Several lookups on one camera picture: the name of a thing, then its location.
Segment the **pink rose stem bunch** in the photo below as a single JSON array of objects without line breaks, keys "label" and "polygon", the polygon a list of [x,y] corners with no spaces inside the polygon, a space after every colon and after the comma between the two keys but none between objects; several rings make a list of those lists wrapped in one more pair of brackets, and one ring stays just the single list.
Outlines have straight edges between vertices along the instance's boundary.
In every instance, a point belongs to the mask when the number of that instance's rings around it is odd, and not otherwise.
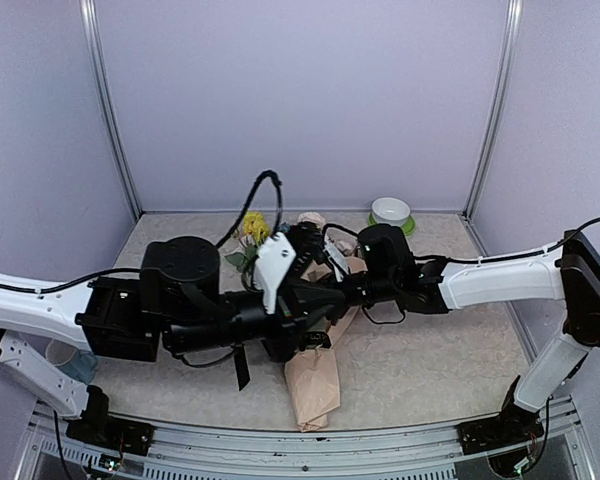
[{"label": "pink rose stem bunch", "polygon": [[351,240],[345,240],[341,238],[329,237],[331,243],[335,248],[345,257],[357,257],[358,247],[357,244]]}]

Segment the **black printed ribbon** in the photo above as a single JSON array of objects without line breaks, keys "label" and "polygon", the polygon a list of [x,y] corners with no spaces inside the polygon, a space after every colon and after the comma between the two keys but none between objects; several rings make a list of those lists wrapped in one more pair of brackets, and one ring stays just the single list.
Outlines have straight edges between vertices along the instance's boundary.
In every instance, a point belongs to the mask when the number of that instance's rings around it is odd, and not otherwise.
[{"label": "black printed ribbon", "polygon": [[[321,331],[310,331],[301,335],[261,341],[268,358],[274,363],[285,363],[298,352],[315,348],[330,348],[330,337]],[[243,344],[233,346],[234,366],[239,390],[243,390],[250,382],[250,373]]]}]

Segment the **yellow fake flower stem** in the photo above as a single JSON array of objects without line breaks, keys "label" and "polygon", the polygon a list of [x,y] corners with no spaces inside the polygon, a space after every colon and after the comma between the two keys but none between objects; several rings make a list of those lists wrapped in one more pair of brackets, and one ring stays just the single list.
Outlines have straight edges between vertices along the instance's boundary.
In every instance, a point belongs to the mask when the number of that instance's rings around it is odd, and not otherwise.
[{"label": "yellow fake flower stem", "polygon": [[237,247],[225,256],[226,261],[238,272],[244,272],[270,233],[264,215],[258,211],[248,211],[231,235],[237,241]]}]

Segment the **green pink wrapping paper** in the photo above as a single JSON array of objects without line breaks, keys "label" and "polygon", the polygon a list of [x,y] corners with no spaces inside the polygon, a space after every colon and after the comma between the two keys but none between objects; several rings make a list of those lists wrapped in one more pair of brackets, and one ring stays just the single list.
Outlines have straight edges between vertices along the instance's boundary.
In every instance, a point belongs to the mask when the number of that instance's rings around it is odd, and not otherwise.
[{"label": "green pink wrapping paper", "polygon": [[299,351],[284,366],[296,425],[302,433],[326,428],[329,413],[340,407],[336,345],[359,312],[358,306],[352,307],[335,325],[327,321],[330,346]]}]

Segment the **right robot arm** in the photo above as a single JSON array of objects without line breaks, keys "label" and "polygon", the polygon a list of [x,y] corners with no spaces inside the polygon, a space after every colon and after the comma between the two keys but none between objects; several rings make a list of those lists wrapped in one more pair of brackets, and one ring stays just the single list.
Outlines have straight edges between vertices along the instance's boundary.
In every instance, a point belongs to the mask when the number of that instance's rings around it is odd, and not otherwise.
[{"label": "right robot arm", "polygon": [[600,253],[583,226],[555,242],[521,252],[469,259],[416,256],[402,232],[386,224],[359,232],[366,269],[336,273],[348,306],[394,301],[401,311],[447,314],[505,303],[536,349],[514,382],[511,405],[493,419],[491,433],[515,442],[549,397],[600,348]]}]

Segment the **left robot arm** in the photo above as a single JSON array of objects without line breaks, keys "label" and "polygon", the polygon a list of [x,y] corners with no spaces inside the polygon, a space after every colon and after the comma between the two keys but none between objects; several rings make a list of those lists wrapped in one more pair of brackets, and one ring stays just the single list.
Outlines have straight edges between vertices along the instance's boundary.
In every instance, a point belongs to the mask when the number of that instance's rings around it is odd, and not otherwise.
[{"label": "left robot arm", "polygon": [[153,242],[139,268],[119,268],[53,284],[0,275],[0,357],[9,336],[57,340],[107,358],[153,362],[225,348],[240,387],[250,375],[244,345],[298,348],[319,320],[345,304],[347,260],[323,239],[278,233],[257,250],[253,290],[221,293],[221,258],[193,236]]}]

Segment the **green plate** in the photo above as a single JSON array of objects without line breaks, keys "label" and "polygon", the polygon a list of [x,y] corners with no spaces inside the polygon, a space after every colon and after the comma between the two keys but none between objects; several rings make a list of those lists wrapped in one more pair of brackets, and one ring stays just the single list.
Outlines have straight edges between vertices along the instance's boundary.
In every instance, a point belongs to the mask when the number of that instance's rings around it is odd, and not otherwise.
[{"label": "green plate", "polygon": [[[367,218],[367,224],[369,226],[376,225],[377,221],[373,217],[373,214],[370,213]],[[409,216],[404,224],[400,226],[401,231],[405,236],[411,235],[416,228],[415,219],[412,216]]]}]

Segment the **white ceramic bowl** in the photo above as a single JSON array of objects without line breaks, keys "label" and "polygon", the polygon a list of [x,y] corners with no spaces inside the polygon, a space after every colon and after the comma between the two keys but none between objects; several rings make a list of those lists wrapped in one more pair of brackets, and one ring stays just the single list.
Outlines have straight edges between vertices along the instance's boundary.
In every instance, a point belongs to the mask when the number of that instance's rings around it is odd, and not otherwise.
[{"label": "white ceramic bowl", "polygon": [[371,204],[371,218],[376,223],[402,227],[410,215],[410,207],[397,198],[381,197],[375,199]]}]

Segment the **white paper cup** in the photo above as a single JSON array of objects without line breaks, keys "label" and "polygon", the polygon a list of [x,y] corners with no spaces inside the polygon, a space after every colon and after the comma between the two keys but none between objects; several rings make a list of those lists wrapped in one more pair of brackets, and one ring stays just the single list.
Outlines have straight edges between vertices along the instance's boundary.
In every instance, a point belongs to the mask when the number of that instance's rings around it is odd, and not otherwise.
[{"label": "white paper cup", "polygon": [[69,364],[78,353],[79,350],[74,346],[55,339],[51,340],[45,348],[46,360],[57,368]]}]

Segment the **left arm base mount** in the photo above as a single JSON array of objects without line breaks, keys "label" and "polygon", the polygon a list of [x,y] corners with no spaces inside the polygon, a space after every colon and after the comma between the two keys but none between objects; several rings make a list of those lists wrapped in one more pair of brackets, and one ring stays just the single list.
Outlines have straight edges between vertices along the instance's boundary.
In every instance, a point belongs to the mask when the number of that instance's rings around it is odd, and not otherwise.
[{"label": "left arm base mount", "polygon": [[70,421],[66,435],[88,445],[145,457],[154,432],[155,427],[149,423],[108,417],[100,427],[90,426],[85,420]]}]

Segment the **aluminium front rail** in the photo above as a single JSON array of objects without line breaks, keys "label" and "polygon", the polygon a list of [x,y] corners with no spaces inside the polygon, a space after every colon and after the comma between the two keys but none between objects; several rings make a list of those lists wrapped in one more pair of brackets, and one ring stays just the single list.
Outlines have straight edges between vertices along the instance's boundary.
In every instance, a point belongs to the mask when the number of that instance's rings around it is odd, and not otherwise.
[{"label": "aluminium front rail", "polygon": [[[111,479],[470,479],[493,478],[488,456],[522,444],[465,455],[462,421],[351,431],[250,431],[144,420],[154,426],[146,456],[125,453],[119,472],[98,467],[115,452],[68,439],[61,443],[75,479],[95,472]],[[591,447],[570,397],[550,406],[549,444],[523,479],[600,479]],[[66,479],[43,475],[58,460],[51,410],[38,402],[25,430],[11,479]]]}]

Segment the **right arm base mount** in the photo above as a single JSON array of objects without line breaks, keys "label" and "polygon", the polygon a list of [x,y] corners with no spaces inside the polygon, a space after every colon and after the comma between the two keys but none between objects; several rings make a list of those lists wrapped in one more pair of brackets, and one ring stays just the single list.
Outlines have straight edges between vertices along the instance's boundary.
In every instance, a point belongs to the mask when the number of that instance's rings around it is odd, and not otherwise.
[{"label": "right arm base mount", "polygon": [[514,410],[495,416],[462,422],[457,427],[464,455],[472,455],[542,437],[544,427],[538,413]]}]

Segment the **aluminium frame post right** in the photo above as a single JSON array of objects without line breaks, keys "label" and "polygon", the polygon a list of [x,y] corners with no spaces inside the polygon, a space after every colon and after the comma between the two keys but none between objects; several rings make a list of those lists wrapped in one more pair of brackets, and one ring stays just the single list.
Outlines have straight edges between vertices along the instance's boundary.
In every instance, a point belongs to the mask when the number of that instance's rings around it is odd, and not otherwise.
[{"label": "aluminium frame post right", "polygon": [[476,217],[480,199],[488,179],[489,169],[493,158],[493,151],[497,143],[511,72],[514,64],[515,51],[518,43],[520,23],[523,12],[523,4],[524,2],[522,0],[510,0],[507,3],[505,27],[494,92],[487,117],[483,140],[480,147],[478,163],[463,210],[463,216],[468,223],[472,223]]}]

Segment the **aluminium frame post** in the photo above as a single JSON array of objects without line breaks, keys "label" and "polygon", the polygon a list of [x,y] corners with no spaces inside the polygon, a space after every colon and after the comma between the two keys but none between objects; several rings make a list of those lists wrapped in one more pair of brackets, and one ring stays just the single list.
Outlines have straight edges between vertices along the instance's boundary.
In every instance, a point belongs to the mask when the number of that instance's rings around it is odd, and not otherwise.
[{"label": "aluminium frame post", "polygon": [[522,0],[510,0],[507,3],[505,27],[494,92],[487,117],[483,140],[480,147],[478,163],[463,210],[463,216],[468,223],[472,223],[476,217],[480,199],[488,179],[489,169],[493,158],[493,151],[497,143],[511,72],[514,64],[515,51],[518,43],[520,23],[523,12],[523,4],[524,2]]},{"label": "aluminium frame post", "polygon": [[138,222],[143,214],[143,209],[139,200],[135,182],[132,178],[129,163],[126,158],[119,125],[116,118],[114,103],[111,96],[107,78],[104,51],[99,32],[96,2],[94,0],[80,1],[80,13],[89,50],[100,109],[103,115],[107,136],[112,150],[115,168],[117,170],[123,195],[127,202],[131,216],[135,222]]}]

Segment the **aluminium frame post left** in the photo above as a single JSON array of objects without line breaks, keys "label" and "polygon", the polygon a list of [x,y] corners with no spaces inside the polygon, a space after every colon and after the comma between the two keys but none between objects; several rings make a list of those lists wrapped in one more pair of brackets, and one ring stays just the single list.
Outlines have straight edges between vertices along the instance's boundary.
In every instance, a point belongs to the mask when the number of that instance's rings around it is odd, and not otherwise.
[{"label": "aluminium frame post left", "polygon": [[94,0],[80,1],[80,13],[89,50],[100,109],[103,115],[107,136],[112,150],[115,168],[117,170],[123,195],[127,202],[131,216],[135,222],[138,222],[143,214],[143,209],[139,200],[135,182],[132,178],[129,163],[126,158],[119,125],[116,118],[114,103],[111,96],[107,78],[104,51],[99,32],[96,2]]}]

